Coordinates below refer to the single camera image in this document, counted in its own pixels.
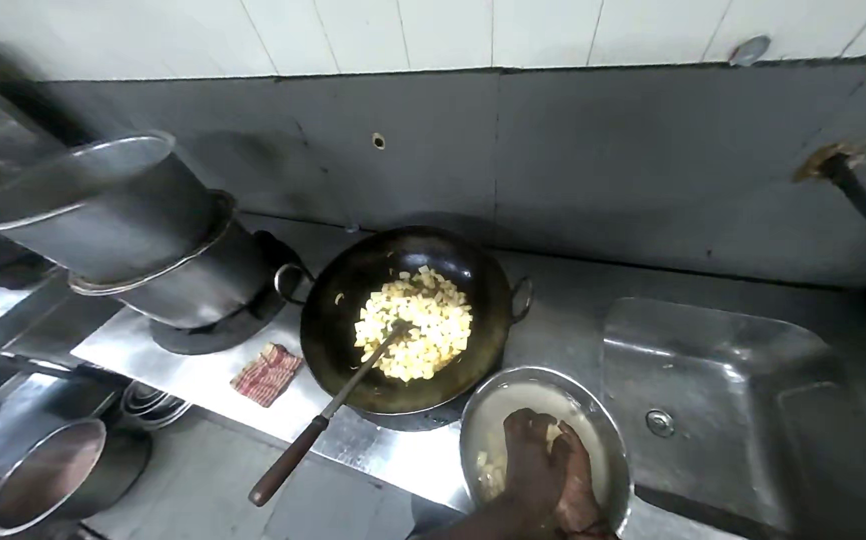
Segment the hand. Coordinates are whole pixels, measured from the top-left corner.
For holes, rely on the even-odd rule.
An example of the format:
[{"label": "hand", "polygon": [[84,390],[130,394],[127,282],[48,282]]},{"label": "hand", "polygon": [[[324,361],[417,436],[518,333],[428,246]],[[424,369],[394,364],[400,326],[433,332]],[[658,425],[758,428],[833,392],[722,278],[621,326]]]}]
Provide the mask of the hand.
[{"label": "hand", "polygon": [[515,411],[503,421],[507,473],[501,497],[535,523],[545,520],[556,508],[567,477],[571,454],[568,440],[557,437],[547,452],[547,428],[555,423],[552,416],[529,408]]},{"label": "hand", "polygon": [[556,505],[559,527],[567,533],[585,531],[601,519],[600,505],[594,495],[590,472],[590,453],[569,423],[559,422],[561,439],[569,448],[566,460],[566,481]]}]

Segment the steel countertop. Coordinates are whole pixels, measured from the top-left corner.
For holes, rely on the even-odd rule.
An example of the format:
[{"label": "steel countertop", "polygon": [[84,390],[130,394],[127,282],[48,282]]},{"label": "steel countertop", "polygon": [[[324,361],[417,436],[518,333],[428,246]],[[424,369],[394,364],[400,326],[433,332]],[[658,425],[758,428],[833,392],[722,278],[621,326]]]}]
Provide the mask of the steel countertop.
[{"label": "steel countertop", "polygon": [[[265,229],[293,247],[314,275],[343,249],[367,236],[342,227],[250,214],[241,214],[241,220],[247,228]],[[603,320],[612,301],[635,296],[803,326],[840,353],[866,406],[866,311],[852,294],[516,251],[493,254],[511,281],[528,275],[535,287],[530,314],[511,328],[503,367],[548,366],[600,397]],[[287,442],[331,399],[304,367],[269,408],[230,387],[234,375],[267,342],[301,352],[300,308],[296,305],[284,307],[246,343],[198,356],[161,349],[150,337],[147,324],[139,313],[122,309],[72,354]],[[460,468],[459,433],[459,422],[429,431],[393,431],[342,407],[313,452],[430,501],[469,511],[472,503]],[[244,485],[244,497],[250,485]],[[656,537],[659,530],[666,531],[668,538],[733,537],[634,497],[623,537]]]}]

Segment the black wok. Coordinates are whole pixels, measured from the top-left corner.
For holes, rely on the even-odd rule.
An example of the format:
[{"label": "black wok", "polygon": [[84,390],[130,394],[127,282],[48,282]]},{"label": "black wok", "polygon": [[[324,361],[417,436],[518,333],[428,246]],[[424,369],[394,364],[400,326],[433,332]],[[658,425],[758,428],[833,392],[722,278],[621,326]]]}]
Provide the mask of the black wok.
[{"label": "black wok", "polygon": [[[315,279],[305,303],[283,295],[303,304],[299,342],[323,390],[335,396],[360,365],[363,350],[354,347],[354,324],[370,293],[398,279],[400,272],[415,274],[424,265],[466,294],[473,316],[466,350],[430,379],[403,382],[370,370],[346,404],[375,414],[426,411],[469,390],[496,367],[510,326],[529,312],[529,278],[511,289],[497,260],[462,236],[435,227],[401,227],[374,234],[340,253]],[[280,268],[277,277],[287,268]],[[513,297],[524,286],[527,299],[514,314]]]}]

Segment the kitchen towel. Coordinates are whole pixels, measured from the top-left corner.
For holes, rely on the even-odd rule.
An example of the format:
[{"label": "kitchen towel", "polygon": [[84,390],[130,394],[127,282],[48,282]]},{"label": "kitchen towel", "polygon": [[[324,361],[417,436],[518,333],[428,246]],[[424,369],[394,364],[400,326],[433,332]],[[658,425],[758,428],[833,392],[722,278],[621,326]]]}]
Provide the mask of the kitchen towel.
[{"label": "kitchen towel", "polygon": [[283,345],[269,343],[256,360],[249,362],[236,374],[229,385],[260,406],[270,407],[293,379],[293,374],[303,361]]}]

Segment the gas stove burner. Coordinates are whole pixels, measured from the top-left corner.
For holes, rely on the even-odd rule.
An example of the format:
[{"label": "gas stove burner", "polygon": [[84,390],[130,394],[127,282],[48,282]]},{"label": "gas stove burner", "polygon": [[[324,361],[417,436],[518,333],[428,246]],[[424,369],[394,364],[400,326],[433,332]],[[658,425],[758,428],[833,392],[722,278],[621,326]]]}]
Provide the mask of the gas stove burner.
[{"label": "gas stove burner", "polygon": [[473,394],[474,390],[469,390],[442,405],[411,414],[374,414],[355,407],[353,410],[364,420],[374,423],[380,428],[394,432],[429,432],[459,420],[463,416],[463,408]]},{"label": "gas stove burner", "polygon": [[[253,237],[270,265],[270,280],[259,294],[242,309],[211,325],[188,329],[150,321],[150,335],[156,345],[178,355],[218,353],[252,338],[283,309],[286,301],[273,288],[273,273],[283,264],[301,264],[300,257],[266,230],[254,232]],[[295,272],[287,273],[282,278],[287,293],[292,293],[299,282],[300,277]]]}]

